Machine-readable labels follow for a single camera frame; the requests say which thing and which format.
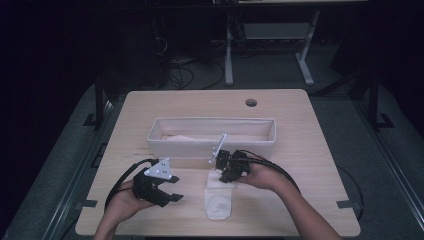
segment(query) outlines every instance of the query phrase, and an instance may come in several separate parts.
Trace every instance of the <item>hand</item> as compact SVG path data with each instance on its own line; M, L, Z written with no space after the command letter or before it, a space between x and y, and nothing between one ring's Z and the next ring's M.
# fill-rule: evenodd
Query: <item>hand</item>
M115 194L106 209L105 215L111 215L116 223L131 218L140 210L154 206L151 202L135 198L131 191L132 185L133 180L124 182L119 188L121 191Z
M99 223L94 239L112 239L119 223L140 210L154 206L151 202L135 198L131 191L132 185L133 180L121 184L120 191L113 196Z
M256 188L275 191L275 188L288 181L281 173L276 170L257 163L249 163L250 173L247 176L239 178L240 183L249 184Z

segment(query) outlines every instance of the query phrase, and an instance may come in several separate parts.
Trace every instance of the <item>desk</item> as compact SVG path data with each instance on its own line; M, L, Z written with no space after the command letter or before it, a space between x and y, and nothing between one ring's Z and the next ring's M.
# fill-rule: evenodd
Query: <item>desk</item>
M247 99L257 105L249 107ZM273 118L277 137L271 161L283 167L302 195L342 236L356 236L360 227L348 200L309 98L303 90L146 91L128 94L108 147L76 225L81 235L94 235L104 201L118 178L133 164L151 158L147 135L158 117ZM145 209L123 222L118 235L143 236L297 236L296 227L277 195L236 184L231 216L209 220L204 187L212 166L206 160L170 160L181 180L162 184L168 193L183 194L177 203Z

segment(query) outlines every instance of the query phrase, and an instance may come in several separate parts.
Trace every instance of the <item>black cable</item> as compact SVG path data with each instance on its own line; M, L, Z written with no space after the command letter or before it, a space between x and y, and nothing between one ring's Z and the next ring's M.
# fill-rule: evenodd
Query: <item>black cable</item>
M225 70L224 70L224 68L219 63L217 63L215 61L212 61L212 60L209 60L209 62L217 65L221 69L221 76L219 77L218 81L212 83L211 85L208 85L206 87L201 88L201 90L206 90L206 89L209 89L209 88L217 85L218 83L220 83L222 81L222 79L224 78L224 75L225 75Z
M156 163L158 161L158 159L144 159L141 160L138 163L134 163L119 179L118 181L115 183L115 185L112 187L112 189L110 190L109 194L107 195L106 201L105 201L105 211L107 206L109 205L110 200L112 200L113 196L115 196L115 194L117 192L119 192L119 187L121 186L121 184L125 181L125 179L127 179L127 177L141 164L149 162L151 164Z
M268 159L266 159L266 158L264 158L262 156L259 156L259 155L255 154L255 153L252 153L251 151L247 151L247 150L239 150L239 151L240 152L249 153L250 155L253 155L253 156L257 157L257 158L260 158L260 159L265 160L265 161L269 161Z
M184 70L186 72L188 72L191 75L190 80L188 81L188 83L186 83L185 85L183 85L184 83L184 78L182 76L181 70ZM193 80L194 80L194 73L187 69L187 68L182 68L182 67L178 67L178 73L180 74L180 79L177 80L178 85L172 84L172 86L176 87L177 90L183 90L184 88L186 88L188 85L190 85Z
M182 81L181 79L179 79L178 77L176 77L174 74L172 74L171 72L168 75L168 81L171 83L171 85L175 88L180 88L182 85Z
M358 214L358 216L356 218L359 221L362 218L362 215L364 213L364 208L365 208L365 205L364 205L364 195L362 193L361 187L359 187L358 182L355 180L355 178L346 169L344 169L344 168L342 168L342 167L340 167L338 165L336 165L336 167L338 169L342 170L352 180L353 184L356 186L356 188L358 190L359 201L360 201L360 204L361 204L361 210L359 211L359 214Z
M197 61L196 59L191 57L187 57L186 59L182 59L182 60L180 60L180 58L181 58L181 55L178 55L176 60L171 60L170 62L171 68L183 67L185 65L192 64Z

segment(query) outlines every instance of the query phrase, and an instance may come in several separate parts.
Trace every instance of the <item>wooden table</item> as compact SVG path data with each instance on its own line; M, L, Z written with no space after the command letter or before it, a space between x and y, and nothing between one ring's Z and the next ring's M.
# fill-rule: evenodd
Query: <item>wooden table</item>
M257 106L246 105L255 99ZM283 167L302 195L342 236L357 236L360 227L352 208L339 209L348 200L307 94L303 90L146 91L128 94L76 231L94 235L104 201L118 178L135 162L154 157L147 135L158 117L273 118L277 137L271 161ZM170 160L181 180L160 189L183 194L166 207L145 209L123 222L118 235L143 236L297 236L287 209L270 191L236 184L231 216L212 221L204 211L204 188L212 166L205 160Z

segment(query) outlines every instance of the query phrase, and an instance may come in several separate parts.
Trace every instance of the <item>white rectangular container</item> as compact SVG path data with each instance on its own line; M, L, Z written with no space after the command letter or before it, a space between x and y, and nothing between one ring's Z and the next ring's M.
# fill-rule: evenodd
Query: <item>white rectangular container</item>
M227 134L222 150L247 150L267 159L275 142L274 119L157 118L147 140L158 158L210 159Z

